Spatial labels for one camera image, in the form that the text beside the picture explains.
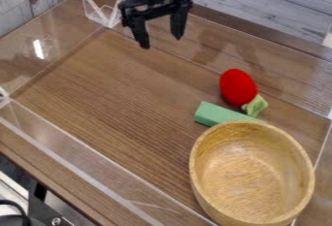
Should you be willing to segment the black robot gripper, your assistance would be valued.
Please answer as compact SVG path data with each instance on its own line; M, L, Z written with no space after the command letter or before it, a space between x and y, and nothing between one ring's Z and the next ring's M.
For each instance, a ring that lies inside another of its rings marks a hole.
M171 17L172 34L177 39L185 35L188 25L188 11L192 0L125 0L118 9L122 14L122 24L130 26L141 47L149 49L149 35L146 20L161 16Z

